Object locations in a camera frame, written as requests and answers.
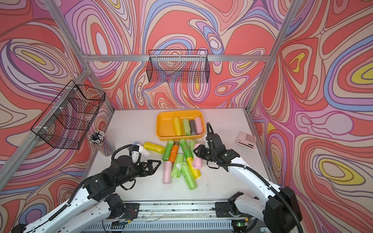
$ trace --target pencil holder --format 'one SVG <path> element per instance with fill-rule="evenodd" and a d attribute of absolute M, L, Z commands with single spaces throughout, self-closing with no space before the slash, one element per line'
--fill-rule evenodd
<path fill-rule="evenodd" d="M 111 156 L 115 151 L 115 146 L 106 137 L 103 142 L 94 145 L 104 156 Z"/>

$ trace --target swirly pink wallpaper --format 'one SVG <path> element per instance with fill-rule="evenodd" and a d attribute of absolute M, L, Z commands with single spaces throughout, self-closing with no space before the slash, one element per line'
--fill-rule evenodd
<path fill-rule="evenodd" d="M 251 106 L 307 232 L 373 229 L 373 1 L 306 0 Z"/>
<path fill-rule="evenodd" d="M 60 6 L 87 54 L 269 54 L 287 1 L 100 1 Z M 211 62 L 208 84 L 148 83 L 146 62 L 91 62 L 114 108 L 246 107 L 263 62 Z"/>
<path fill-rule="evenodd" d="M 3 165 L 39 115 L 82 68 L 42 1 L 0 1 L 0 22 Z M 107 118 L 103 106 L 94 128 L 103 129 Z M 0 192 L 0 232 L 33 222 L 68 199 L 91 152 L 87 140 L 78 151 L 53 149 L 39 142 Z"/>
<path fill-rule="evenodd" d="M 284 0 L 59 3 L 86 54 L 147 54 L 149 49 L 178 47 L 206 48 L 210 54 L 245 54 L 261 48 L 258 54 L 269 54 L 289 5 Z"/>
<path fill-rule="evenodd" d="M 245 107 L 264 62 L 222 62 L 208 84 L 149 83 L 146 62 L 91 62 L 114 108 Z"/>

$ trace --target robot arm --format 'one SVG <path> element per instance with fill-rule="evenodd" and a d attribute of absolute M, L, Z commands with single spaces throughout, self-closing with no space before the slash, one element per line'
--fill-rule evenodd
<path fill-rule="evenodd" d="M 219 135 L 213 132 L 210 123 L 207 123 L 206 141 L 206 146 L 200 145 L 194 150 L 196 156 L 215 163 L 218 166 L 215 169 L 222 167 L 232 173 L 257 195 L 256 198 L 251 198 L 242 192 L 236 193 L 228 199 L 231 212 L 246 213 L 264 221 L 272 233 L 289 232 L 295 226 L 300 233 L 303 232 L 300 225 L 302 214 L 291 188 L 282 189 L 263 178 L 237 152 L 227 150 Z"/>
<path fill-rule="evenodd" d="M 115 159 L 116 153 L 125 148 L 130 148 L 131 155 L 139 156 L 135 163 L 127 155 Z M 116 187 L 137 177 L 153 175 L 161 164 L 159 160 L 140 162 L 139 149 L 136 145 L 117 149 L 109 168 L 83 180 L 69 200 L 33 223 L 15 226 L 12 233 L 74 233 L 93 222 L 122 216 L 125 206 L 119 195 L 114 193 Z M 153 167 L 154 162 L 158 163 L 156 167 Z"/>

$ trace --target orange tray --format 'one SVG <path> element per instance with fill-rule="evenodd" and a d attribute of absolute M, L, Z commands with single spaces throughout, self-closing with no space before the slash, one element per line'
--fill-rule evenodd
<path fill-rule="evenodd" d="M 175 116 L 180 118 L 181 131 L 183 135 L 185 134 L 183 119 L 187 118 L 189 120 L 194 120 L 195 117 L 200 117 L 202 120 L 203 133 L 198 134 L 198 135 L 191 135 L 191 136 L 176 136 L 173 130 L 173 122 L 172 122 L 172 119 Z M 198 110 L 165 111 L 165 112 L 159 113 L 157 116 L 156 134 L 157 134 L 157 137 L 161 141 L 168 141 L 168 140 L 179 141 L 182 138 L 184 138 L 185 140 L 197 139 L 197 138 L 202 138 L 205 135 L 205 133 L 206 133 L 205 121 L 203 119 L 202 113 Z"/>

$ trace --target black wire basket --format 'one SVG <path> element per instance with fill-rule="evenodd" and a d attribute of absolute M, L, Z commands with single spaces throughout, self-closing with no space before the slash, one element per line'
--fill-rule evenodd
<path fill-rule="evenodd" d="M 149 50 L 149 82 L 208 83 L 207 50 Z"/>
<path fill-rule="evenodd" d="M 31 131 L 53 148 L 79 149 L 105 101 L 106 94 L 89 85 L 74 84 L 68 89 L 71 90 L 66 99 L 56 107 L 47 122 L 42 127 L 35 127 L 45 114 L 44 111 Z"/>

